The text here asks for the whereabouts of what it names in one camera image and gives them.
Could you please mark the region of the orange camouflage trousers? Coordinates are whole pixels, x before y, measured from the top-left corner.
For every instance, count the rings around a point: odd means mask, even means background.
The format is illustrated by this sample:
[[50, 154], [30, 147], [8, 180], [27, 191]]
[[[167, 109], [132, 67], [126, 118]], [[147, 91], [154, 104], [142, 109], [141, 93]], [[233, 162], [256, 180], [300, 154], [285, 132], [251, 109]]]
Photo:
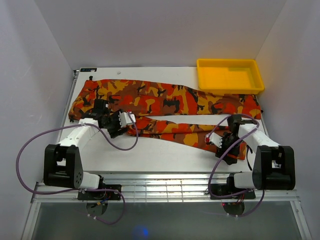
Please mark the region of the orange camouflage trousers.
[[212, 153], [217, 147], [205, 142], [212, 130], [220, 136], [229, 133], [226, 126], [195, 123], [175, 123], [156, 120], [154, 116], [233, 115], [245, 114], [261, 119], [261, 107], [254, 94], [214, 95], [188, 86], [131, 79], [85, 81], [68, 113], [70, 121], [80, 120], [90, 112], [96, 99], [106, 100], [112, 113], [131, 111], [136, 127], [130, 126], [130, 136], [171, 141]]

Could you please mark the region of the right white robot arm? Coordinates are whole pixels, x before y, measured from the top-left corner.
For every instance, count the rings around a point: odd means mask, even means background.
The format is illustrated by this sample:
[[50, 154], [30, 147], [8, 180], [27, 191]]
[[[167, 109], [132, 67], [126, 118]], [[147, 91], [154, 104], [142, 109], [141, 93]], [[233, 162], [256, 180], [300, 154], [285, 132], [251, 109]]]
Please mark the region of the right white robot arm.
[[244, 190], [283, 190], [295, 188], [295, 155], [290, 146], [280, 145], [259, 130], [259, 122], [244, 114], [225, 118], [229, 132], [219, 136], [212, 131], [208, 144], [216, 146], [216, 157], [228, 165], [235, 164], [241, 143], [255, 154], [253, 167], [247, 172], [231, 173], [226, 180], [226, 194], [237, 199]]

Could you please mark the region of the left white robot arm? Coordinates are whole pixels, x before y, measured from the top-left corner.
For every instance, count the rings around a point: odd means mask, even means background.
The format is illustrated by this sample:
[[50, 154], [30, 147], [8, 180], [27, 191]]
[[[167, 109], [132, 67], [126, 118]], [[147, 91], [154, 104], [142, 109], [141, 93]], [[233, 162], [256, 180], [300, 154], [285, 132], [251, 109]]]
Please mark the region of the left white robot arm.
[[81, 150], [101, 130], [111, 138], [124, 134], [136, 122], [134, 114], [117, 110], [111, 112], [106, 100], [96, 99], [93, 108], [83, 113], [79, 126], [57, 144], [49, 144], [44, 151], [43, 181], [47, 186], [87, 189], [95, 199], [106, 195], [106, 187], [97, 174], [83, 171]]

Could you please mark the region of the dark label sticker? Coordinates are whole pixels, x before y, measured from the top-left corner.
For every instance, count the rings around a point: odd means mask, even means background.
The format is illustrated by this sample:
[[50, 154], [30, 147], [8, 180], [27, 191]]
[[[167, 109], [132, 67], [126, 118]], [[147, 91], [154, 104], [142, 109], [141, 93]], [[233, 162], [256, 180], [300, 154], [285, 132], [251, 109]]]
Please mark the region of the dark label sticker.
[[83, 73], [94, 73], [97, 71], [97, 68], [81, 68], [79, 71]]

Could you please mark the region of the yellow plastic tray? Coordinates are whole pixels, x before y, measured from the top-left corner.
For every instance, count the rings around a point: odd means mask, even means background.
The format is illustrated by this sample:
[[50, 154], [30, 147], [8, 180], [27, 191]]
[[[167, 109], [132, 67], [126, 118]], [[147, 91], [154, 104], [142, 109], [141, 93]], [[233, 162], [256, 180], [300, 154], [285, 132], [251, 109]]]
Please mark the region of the yellow plastic tray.
[[208, 59], [196, 61], [199, 89], [214, 94], [259, 94], [265, 90], [254, 59]]

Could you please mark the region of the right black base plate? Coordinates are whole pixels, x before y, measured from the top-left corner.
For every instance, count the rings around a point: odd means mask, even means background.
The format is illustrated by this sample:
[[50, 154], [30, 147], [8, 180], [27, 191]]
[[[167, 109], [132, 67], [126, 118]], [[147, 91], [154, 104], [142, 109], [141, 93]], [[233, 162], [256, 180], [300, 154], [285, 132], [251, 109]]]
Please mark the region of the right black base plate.
[[253, 200], [256, 198], [256, 194], [254, 191], [247, 191], [245, 193], [234, 195], [239, 192], [245, 191], [244, 188], [235, 188], [229, 187], [226, 183], [211, 183], [210, 189], [213, 195], [223, 196], [223, 199], [242, 199], [244, 197], [245, 200]]

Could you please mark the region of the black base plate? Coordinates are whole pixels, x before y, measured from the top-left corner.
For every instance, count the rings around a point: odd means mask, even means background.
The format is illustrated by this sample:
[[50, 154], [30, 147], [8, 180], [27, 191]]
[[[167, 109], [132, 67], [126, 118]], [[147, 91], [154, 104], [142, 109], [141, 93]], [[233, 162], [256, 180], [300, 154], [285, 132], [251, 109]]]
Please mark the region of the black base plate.
[[[121, 184], [105, 184], [103, 189], [122, 191]], [[102, 201], [112, 200], [117, 201], [121, 199], [121, 196], [114, 191], [81, 191], [77, 195], [77, 199], [80, 201]]]
[[244, 197], [245, 200], [253, 200], [256, 198], [256, 194], [254, 191], [247, 191], [245, 193], [234, 195], [239, 192], [245, 191], [244, 188], [235, 188], [229, 187], [226, 183], [211, 183], [210, 189], [213, 195], [223, 196], [223, 199], [242, 199]]

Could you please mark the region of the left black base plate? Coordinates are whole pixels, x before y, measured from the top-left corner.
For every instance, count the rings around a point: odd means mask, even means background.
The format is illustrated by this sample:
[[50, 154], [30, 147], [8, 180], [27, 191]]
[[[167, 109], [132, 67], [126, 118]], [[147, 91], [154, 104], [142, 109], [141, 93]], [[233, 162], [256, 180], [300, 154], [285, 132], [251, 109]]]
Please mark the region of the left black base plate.
[[[105, 184], [103, 189], [122, 191], [121, 184]], [[77, 195], [77, 199], [80, 201], [102, 201], [112, 200], [117, 201], [121, 199], [121, 196], [114, 191], [81, 191]]]

